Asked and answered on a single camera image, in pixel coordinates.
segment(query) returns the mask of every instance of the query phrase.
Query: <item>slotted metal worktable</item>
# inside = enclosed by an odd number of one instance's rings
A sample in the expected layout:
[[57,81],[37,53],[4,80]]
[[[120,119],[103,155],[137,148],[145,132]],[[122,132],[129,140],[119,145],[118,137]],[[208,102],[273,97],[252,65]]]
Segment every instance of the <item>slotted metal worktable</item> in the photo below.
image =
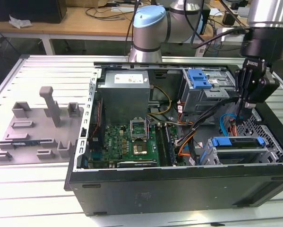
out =
[[[238,65],[244,61],[232,58],[163,59],[164,62],[191,64],[205,60]],[[83,104],[94,61],[126,62],[127,59],[112,56],[20,59],[0,86],[0,139],[13,116],[11,108],[16,101],[27,101],[30,107],[45,107],[44,99],[38,94],[41,86],[53,87],[53,98],[60,107],[66,107],[69,102]],[[283,84],[267,103],[283,123]],[[212,222],[219,222],[235,227],[283,227],[283,192],[258,208],[89,218],[84,215],[74,193],[63,189],[67,168],[68,163],[0,166],[0,226],[162,227],[210,226]]]

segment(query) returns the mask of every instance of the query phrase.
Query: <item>gray 3d-printed holder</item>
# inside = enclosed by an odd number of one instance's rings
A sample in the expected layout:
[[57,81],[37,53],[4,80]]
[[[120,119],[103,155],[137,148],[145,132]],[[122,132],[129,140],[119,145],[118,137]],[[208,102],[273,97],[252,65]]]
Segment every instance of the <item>gray 3d-printed holder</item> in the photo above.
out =
[[0,165],[68,162],[78,139],[84,109],[78,103],[59,108],[52,87],[41,87],[48,108],[16,102],[0,141]]

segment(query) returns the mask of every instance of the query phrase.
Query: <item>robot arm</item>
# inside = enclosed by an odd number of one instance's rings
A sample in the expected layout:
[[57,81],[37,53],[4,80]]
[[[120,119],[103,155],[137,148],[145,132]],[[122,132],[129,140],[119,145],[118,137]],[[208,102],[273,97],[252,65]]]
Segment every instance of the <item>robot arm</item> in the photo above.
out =
[[238,122],[240,116],[248,119],[256,103],[263,103],[279,87],[271,67],[283,54],[283,0],[253,0],[248,24],[240,50],[246,59],[235,73]]
[[[201,1],[187,0],[186,13],[193,27],[196,27]],[[161,43],[180,43],[192,36],[183,3],[184,0],[174,1],[167,12],[162,6],[146,6],[136,12],[130,62],[162,62]]]

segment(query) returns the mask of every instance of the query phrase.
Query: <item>gray plastic peg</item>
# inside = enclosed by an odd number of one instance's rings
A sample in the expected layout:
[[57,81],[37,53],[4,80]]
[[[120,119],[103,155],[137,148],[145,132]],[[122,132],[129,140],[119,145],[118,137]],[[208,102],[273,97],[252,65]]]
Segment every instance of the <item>gray plastic peg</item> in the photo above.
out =
[[52,87],[41,87],[39,91],[39,95],[45,99],[45,102],[48,107],[48,111],[50,113],[50,116],[52,117],[55,127],[58,128],[60,127],[60,109],[54,103],[52,93],[53,93]]

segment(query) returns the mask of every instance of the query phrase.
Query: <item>blue cable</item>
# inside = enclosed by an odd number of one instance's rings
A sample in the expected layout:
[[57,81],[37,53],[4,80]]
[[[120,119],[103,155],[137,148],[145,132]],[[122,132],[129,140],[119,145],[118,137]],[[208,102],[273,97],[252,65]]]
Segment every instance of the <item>blue cable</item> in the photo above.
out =
[[226,113],[226,114],[223,114],[221,117],[220,117],[220,128],[221,128],[221,131],[223,132],[223,134],[224,134],[224,136],[228,136],[228,134],[227,134],[227,130],[225,129],[225,127],[224,127],[224,125],[223,125],[223,118],[225,117],[225,116],[231,116],[231,117],[233,117],[234,119],[236,119],[237,118],[237,116],[236,115],[234,115],[234,114],[232,114],[232,113]]

